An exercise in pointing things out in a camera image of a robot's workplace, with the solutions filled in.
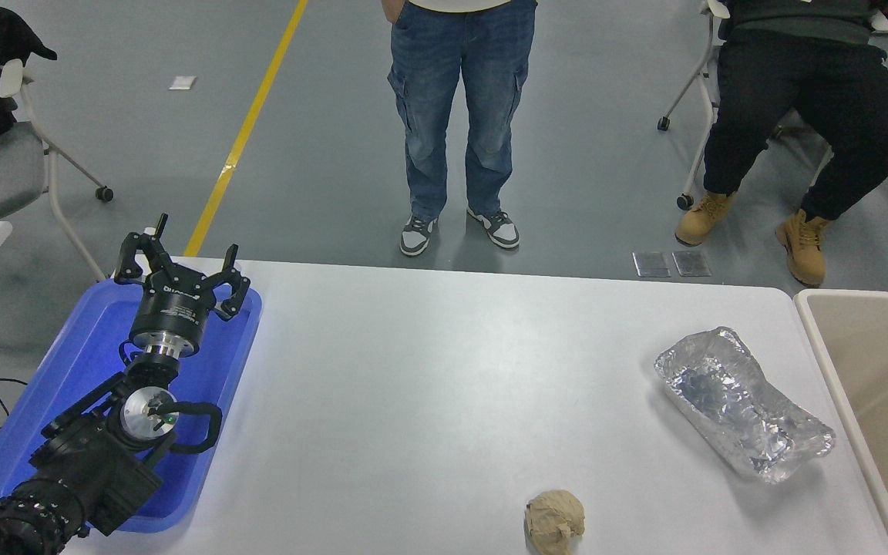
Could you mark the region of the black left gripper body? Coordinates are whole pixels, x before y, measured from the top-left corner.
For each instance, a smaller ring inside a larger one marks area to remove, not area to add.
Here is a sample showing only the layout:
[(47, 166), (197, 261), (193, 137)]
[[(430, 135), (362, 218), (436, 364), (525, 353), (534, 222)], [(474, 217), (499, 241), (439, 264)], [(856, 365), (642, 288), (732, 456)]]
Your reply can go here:
[(209, 313), (217, 304), (212, 291), (182, 291), (161, 277), (143, 282), (143, 298), (129, 331), (135, 345), (145, 345), (161, 333), (199, 345)]

